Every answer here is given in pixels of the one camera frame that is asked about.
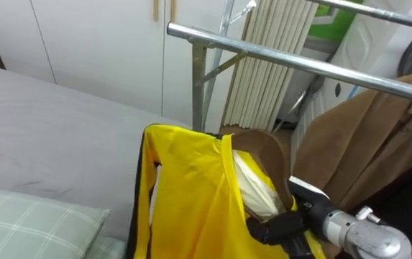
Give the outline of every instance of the yellow cloth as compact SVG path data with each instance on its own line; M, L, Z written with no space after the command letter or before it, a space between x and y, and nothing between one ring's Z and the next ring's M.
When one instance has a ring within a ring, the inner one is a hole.
M162 165L150 229L150 189ZM175 126L145 129L137 172L128 258L289 258L262 245L246 226L231 135L220 140ZM316 258L324 258L310 232Z

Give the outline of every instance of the bed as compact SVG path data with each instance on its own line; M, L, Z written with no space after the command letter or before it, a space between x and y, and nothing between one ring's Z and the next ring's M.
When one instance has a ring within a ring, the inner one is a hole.
M0 69L0 189L110 209L101 235L125 241L152 123L184 126Z

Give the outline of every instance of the brown cloth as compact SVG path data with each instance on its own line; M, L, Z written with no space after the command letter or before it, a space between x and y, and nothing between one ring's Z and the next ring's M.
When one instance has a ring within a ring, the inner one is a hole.
M412 83L412 75L399 78ZM351 209L412 168L412 101L367 90L317 117L293 175Z

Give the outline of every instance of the plaid pillowcase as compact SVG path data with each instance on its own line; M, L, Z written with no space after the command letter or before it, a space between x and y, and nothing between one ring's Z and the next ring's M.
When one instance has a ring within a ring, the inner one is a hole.
M84 258L108 214L0 191L0 259Z
M122 259L126 245L121 240L98 235L85 259Z

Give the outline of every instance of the white wardrobe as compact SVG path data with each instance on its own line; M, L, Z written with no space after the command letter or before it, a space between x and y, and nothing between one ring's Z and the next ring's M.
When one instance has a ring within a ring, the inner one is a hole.
M191 124L191 44L166 27L216 32L224 1L0 0L1 59L9 71ZM236 0L235 12L246 4ZM241 19L228 36L243 28ZM219 129L231 77L232 68L217 78L208 131Z

